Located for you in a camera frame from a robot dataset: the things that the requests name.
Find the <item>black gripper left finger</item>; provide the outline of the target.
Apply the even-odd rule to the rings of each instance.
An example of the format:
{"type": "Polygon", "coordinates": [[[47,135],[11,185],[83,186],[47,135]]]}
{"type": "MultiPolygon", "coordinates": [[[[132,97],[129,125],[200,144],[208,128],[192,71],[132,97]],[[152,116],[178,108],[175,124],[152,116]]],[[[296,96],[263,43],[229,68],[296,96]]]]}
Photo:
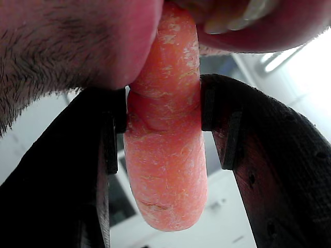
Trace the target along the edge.
{"type": "Polygon", "coordinates": [[[108,176],[126,124],[125,89],[81,91],[1,185],[1,247],[109,247],[108,176]]]}

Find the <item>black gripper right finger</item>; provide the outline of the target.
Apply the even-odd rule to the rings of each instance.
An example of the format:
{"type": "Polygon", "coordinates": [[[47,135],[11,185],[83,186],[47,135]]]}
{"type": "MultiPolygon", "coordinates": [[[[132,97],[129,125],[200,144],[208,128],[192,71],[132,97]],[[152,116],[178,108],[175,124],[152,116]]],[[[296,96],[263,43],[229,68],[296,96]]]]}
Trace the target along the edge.
{"type": "Polygon", "coordinates": [[[233,172],[257,247],[330,247],[330,143],[302,114],[233,78],[201,76],[202,129],[233,172]]]}

